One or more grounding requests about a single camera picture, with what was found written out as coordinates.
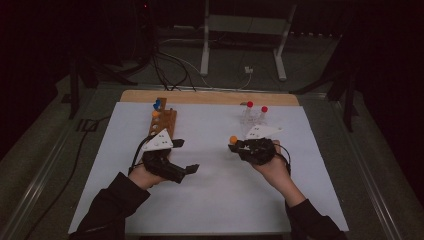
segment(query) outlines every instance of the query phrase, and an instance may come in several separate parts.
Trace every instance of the person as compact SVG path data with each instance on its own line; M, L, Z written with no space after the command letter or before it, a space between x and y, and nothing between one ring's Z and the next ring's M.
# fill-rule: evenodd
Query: person
M347 239L344 232L328 216L322 216L311 202L297 188L281 158L279 141L274 141L279 155L264 165L252 167L263 175L265 180L282 194L290 223L292 239ZM77 231L70 235L71 240L123 240L125 239L125 219L146 201L149 188L166 179L148 172L138 165L128 177L118 173L108 188L100 190L91 203L88 213L79 224Z

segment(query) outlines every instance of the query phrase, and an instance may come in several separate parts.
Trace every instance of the floor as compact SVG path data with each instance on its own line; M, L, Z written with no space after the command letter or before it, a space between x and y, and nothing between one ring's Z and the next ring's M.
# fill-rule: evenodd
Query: floor
M174 84L184 79L186 70L191 76L191 83L186 79L175 90L280 93L317 80L338 42L331 38L289 36L282 55L288 79L281 82L269 42L256 47L257 43L245 44L242 38L222 37L219 42L211 43L209 75L202 78L198 74L201 41L182 40L180 36L162 40L159 50L163 54L157 54L159 71ZM182 59L186 70L169 61L167 55ZM246 74L245 66L252 67L253 73ZM99 78L102 81L97 89L81 87L81 108L73 120L68 119L69 104L61 103L62 97L69 93L69 77L58 82L57 98L0 162L0 236L13 236L4 239L25 239L28 233L31 234L27 239L67 239L69 224L107 128L106 119L95 132L85 135L76 130L80 120L110 116L126 89L163 89L153 64L128 77L138 83L135 87L123 86L106 76L99 75ZM350 133L341 120L343 102L325 99L329 87L328 84L321 86L298 98L311 123L348 222L348 238L424 239L423 209L370 117L361 94L355 93L357 115L352 118L354 132ZM74 169L64 192L50 206ZM35 225L40 216L43 216L41 221ZM188 239L215 238L228 239ZM232 238L281 239L281 236Z

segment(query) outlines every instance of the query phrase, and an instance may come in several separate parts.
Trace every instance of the wire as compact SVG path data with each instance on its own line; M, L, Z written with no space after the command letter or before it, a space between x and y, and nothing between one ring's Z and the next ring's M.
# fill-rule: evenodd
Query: wire
M159 64L157 62L157 59L156 59L155 55L152 56L152 61L153 61L153 67L154 67L154 69L156 71L156 75L158 76L159 81L162 83L162 85L165 88L165 90L166 91L169 91L168 84L166 83L166 81L169 82L169 80L165 77L165 74L164 74L163 70L161 68L159 68Z
M185 73L184 78L183 78L181 81L179 81L178 83L174 84L174 85L173 85L173 87L172 87L172 89L171 89L171 91L172 91L172 90L174 90L174 88L177 88L177 86L178 86L178 85L180 85L180 84L182 84L183 82L185 82L185 80L187 80L187 78L189 79L189 81L190 81L190 85L191 85L191 87L193 88L193 90L194 90L194 91L196 91L196 89L194 88L193 82L192 82L192 80L191 80L190 73L187 71L187 68L184 66L184 64L181 62L181 60L180 60L180 59L178 59L177 57L174 57L174 56L171 56L171 55L168 55L168 54L162 53L162 52L158 52L158 54L161 54L161 55L164 55L164 56L166 56L166 57L168 57L168 58L171 58L171 59L172 59L172 60L174 60L174 61L171 61L170 59L166 59L166 58L163 58L163 57L162 57L161 59L164 59L164 60L170 61L170 62L172 62L172 63L176 63L178 66L180 66L180 67L184 70L184 73Z
M288 160L288 163L289 164L291 164L291 157L290 157L290 153L289 153L289 151L287 151L287 149L285 148L285 147L283 147L283 146L281 146L280 144L276 144L276 143L274 143L274 145L275 146L279 146L280 148L282 148L286 153L287 153L287 156L289 157L289 160Z
M133 161L132 161L132 163L131 163L131 167L129 168L129 170L128 170L128 175L130 175L130 173L131 173L131 171L136 167L136 166L138 166L138 165L140 165L140 164L135 164L136 162L137 162L137 158L138 158L138 154L140 153L140 150L141 150L141 147L147 142L147 141L149 141L149 140L151 140L152 138L154 137L154 135L149 135L149 136L147 136L145 139L143 139L143 141L141 141L140 142L140 144L138 145L138 147L137 147L137 151L135 152L135 155L134 155L134 159L133 159Z
M215 89L214 87L212 87L211 85L209 85L209 84L205 81L205 79L202 77L202 75L200 75L200 71L199 71L199 70L198 70L195 66L193 66L193 64L191 64L190 62L187 62L186 60L184 60L184 59L182 59L182 58L178 58L178 57L172 56L172 55L167 54L167 53L164 53L164 52L162 52L162 54L167 55L167 56L169 56L169 57L173 57L173 58L175 58L175 59L180 60L181 62L186 63L187 65L189 65L190 67L192 67L194 70L196 70L196 72L199 74L200 78L202 79L203 83L204 83L206 86L208 86L208 87L209 87L209 88L211 88L211 89Z
M59 200L59 198L62 196L63 192L65 191L66 187L69 185L69 182L71 181L72 177L75 174L75 171L77 169L77 165L79 162L79 156L81 154L81 149L84 143L85 138L87 137L88 133L90 132L91 129L94 129L101 121L106 120L110 118L110 116L108 117L104 117L101 118L99 120L91 120L94 121L93 124L91 124L89 126L89 128L84 132L84 135L81 138L79 147L78 147L78 151L77 151L77 155L75 157L75 161L74 161L74 166L72 168L72 172L71 175L68 177L68 179L66 180L65 185L62 187L62 189L60 190L59 194L55 197L55 199L50 203L50 205L47 207L47 209L43 212L43 214L41 214L41 216L37 219L37 221L35 222L35 224L31 227L31 229L29 230L28 234L25 236L25 240L29 239L29 237L31 236L31 234L34 232L34 230L37 228L38 224L40 224L41 220L43 220L43 218L47 215L47 213L51 210L51 208L53 207L54 204L56 204L56 202Z

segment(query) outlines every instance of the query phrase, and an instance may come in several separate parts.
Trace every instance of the white table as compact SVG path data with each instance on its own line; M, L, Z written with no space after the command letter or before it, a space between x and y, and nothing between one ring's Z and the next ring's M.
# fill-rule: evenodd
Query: white table
M199 170L184 178L181 184L164 182L149 192L152 196L126 221L129 235L228 235L275 234L290 231L284 199L248 163L227 147L231 135L242 138L239 122L245 106L235 104L174 103L210 94L127 92L151 97L150 103L117 103L100 146L69 232L75 231L101 188L114 179L117 172L126 173L140 141L146 136L156 97L168 97L167 108L178 112L174 138L186 142L173 149L170 159L185 167L200 164ZM258 100L264 94L230 95L231 101ZM265 94L263 99L293 98ZM302 107L271 106L268 125L283 127L272 136L279 139L292 158L292 177L302 192L323 214L329 215L341 230L348 227L330 178Z

